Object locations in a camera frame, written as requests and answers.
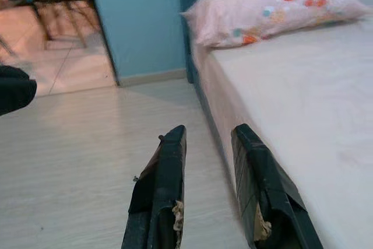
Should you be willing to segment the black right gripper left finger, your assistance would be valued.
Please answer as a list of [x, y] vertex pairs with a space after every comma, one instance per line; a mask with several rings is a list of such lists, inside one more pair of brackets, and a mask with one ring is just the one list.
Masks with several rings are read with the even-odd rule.
[[187, 133], [165, 135], [136, 179], [121, 249], [180, 249], [184, 225]]

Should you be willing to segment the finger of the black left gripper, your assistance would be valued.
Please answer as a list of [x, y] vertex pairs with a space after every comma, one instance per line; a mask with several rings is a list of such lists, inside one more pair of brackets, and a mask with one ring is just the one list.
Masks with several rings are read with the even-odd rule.
[[0, 116], [28, 106], [36, 91], [37, 82], [25, 71], [0, 65]]

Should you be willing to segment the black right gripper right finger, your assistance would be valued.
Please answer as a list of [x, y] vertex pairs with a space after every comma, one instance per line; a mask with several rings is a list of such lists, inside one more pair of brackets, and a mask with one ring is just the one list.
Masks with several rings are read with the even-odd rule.
[[323, 249], [296, 185], [247, 124], [231, 133], [240, 216], [250, 249]]

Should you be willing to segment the pink pillow with orange dots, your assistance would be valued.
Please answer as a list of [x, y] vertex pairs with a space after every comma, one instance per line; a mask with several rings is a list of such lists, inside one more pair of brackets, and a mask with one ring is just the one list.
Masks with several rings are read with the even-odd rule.
[[197, 0], [182, 15], [195, 43], [230, 48], [369, 12], [359, 0]]

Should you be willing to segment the cream sheeted bed mattress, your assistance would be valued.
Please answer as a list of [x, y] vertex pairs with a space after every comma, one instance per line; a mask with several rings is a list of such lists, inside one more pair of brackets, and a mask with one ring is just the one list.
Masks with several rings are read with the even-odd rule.
[[373, 249], [373, 17], [191, 48], [229, 176], [231, 131], [247, 124], [297, 186], [324, 249]]

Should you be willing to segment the beige skirting board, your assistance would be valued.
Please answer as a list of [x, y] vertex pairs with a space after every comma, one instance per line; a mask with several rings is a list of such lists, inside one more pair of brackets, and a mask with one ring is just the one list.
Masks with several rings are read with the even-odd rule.
[[118, 84], [122, 87], [130, 87], [148, 83], [164, 82], [168, 80], [184, 79], [187, 76], [186, 69], [175, 69], [165, 72], [147, 73], [120, 78]]

